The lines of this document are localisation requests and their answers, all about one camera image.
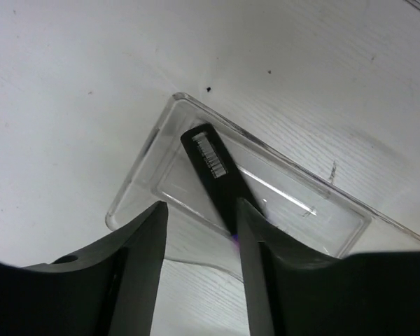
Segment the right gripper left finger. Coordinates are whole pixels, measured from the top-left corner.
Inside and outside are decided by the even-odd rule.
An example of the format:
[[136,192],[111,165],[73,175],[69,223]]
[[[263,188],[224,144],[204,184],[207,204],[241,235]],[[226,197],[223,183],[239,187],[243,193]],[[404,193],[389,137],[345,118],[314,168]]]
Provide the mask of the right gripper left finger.
[[167,221],[156,202],[50,264],[0,262],[0,335],[149,335]]

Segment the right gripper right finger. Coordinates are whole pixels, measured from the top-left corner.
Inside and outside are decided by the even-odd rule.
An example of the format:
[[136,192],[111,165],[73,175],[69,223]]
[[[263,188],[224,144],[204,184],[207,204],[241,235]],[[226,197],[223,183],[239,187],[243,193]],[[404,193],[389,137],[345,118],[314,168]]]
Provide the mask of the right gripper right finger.
[[420,252],[334,258],[237,203],[252,335],[420,335]]

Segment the purple highlighter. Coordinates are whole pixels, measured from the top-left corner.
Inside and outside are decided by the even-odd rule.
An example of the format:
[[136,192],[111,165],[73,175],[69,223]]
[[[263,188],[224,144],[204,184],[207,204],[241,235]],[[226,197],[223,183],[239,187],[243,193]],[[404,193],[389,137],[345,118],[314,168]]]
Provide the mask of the purple highlighter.
[[247,200],[264,214],[258,198],[212,124],[185,131],[181,143],[218,217],[239,246],[237,200]]

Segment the clear plastic container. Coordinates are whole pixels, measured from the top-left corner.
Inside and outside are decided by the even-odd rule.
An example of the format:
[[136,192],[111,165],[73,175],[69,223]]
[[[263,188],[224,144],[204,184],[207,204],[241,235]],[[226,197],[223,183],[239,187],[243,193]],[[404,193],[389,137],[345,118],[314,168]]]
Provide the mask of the clear plastic container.
[[420,235],[280,154],[189,94],[168,100],[105,222],[117,230],[163,201],[169,210],[169,261],[242,278],[234,231],[239,198],[327,256],[420,251]]

